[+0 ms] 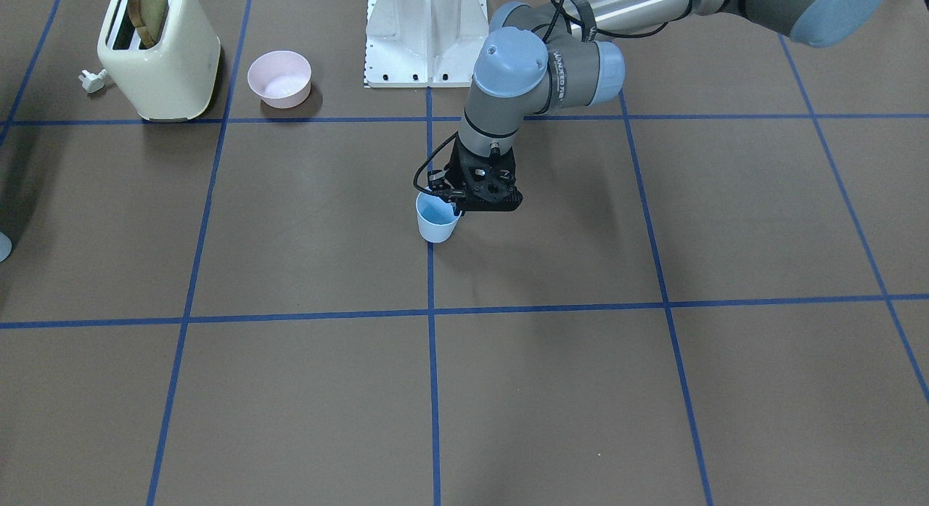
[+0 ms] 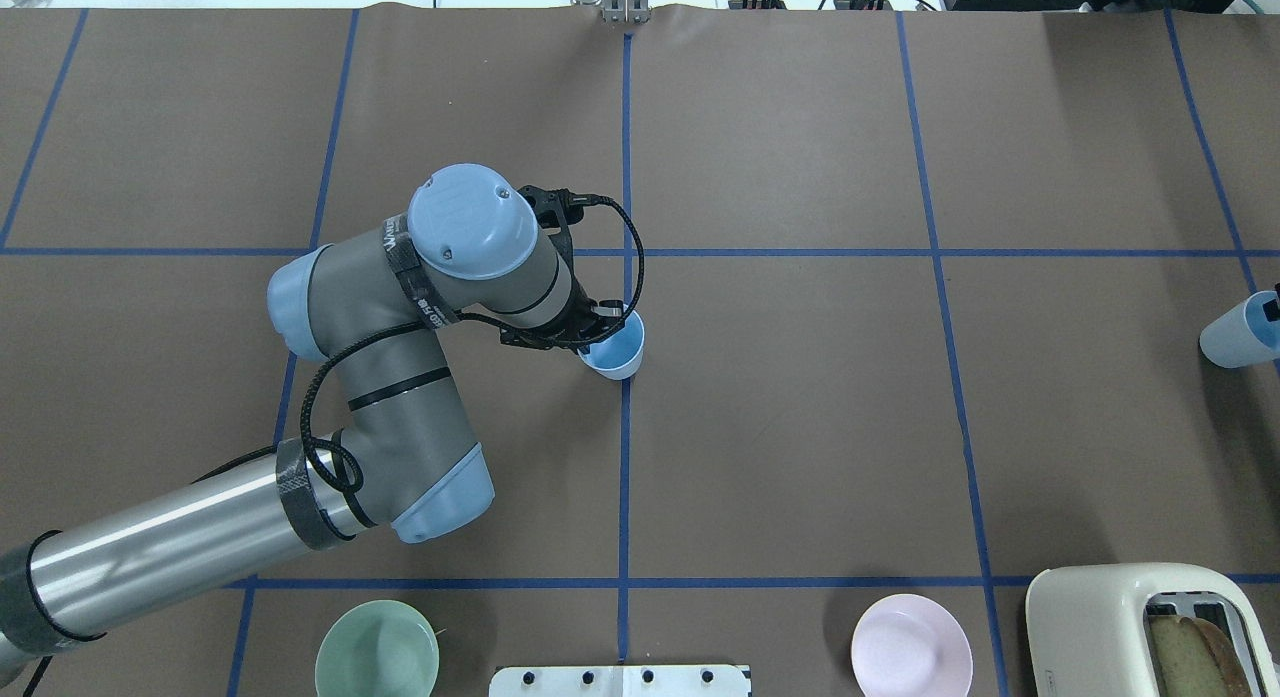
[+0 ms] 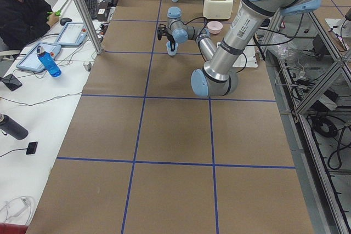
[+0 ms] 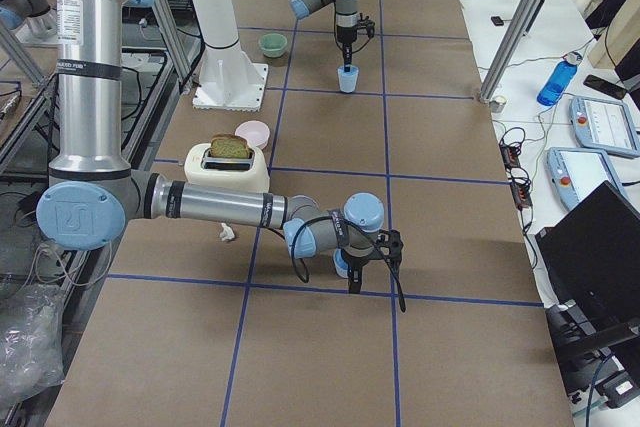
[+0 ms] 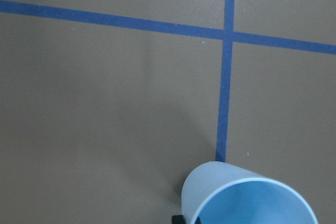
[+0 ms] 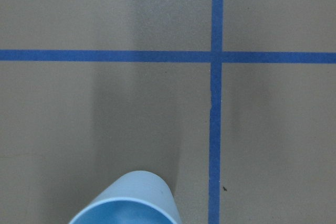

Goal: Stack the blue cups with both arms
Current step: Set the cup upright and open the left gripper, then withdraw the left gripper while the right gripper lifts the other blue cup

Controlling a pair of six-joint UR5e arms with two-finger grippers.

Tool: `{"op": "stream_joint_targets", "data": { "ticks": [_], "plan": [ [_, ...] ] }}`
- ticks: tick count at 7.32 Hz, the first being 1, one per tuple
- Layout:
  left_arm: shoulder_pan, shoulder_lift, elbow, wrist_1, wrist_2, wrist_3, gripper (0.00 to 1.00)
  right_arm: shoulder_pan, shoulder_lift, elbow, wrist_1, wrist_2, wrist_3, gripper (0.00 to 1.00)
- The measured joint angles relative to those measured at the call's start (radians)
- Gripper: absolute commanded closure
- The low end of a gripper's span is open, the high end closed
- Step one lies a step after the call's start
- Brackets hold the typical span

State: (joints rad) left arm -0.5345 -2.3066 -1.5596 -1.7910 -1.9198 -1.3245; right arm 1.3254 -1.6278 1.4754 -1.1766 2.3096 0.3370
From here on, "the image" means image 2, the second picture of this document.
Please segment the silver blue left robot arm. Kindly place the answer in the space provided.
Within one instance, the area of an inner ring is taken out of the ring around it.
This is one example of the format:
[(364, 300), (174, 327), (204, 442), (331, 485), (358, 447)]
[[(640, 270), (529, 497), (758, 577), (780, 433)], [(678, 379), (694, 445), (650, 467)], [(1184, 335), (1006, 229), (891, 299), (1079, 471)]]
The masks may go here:
[(573, 269), (571, 228), (617, 200), (515, 187), (479, 164), (436, 170), (376, 229), (270, 279), (273, 327), (317, 364), (296, 437), (163, 497), (3, 555), (3, 683), (111, 629), (388, 526), (408, 545), (460, 529), (495, 491), (438, 333), (494, 327), (506, 347), (588, 359), (634, 322)]

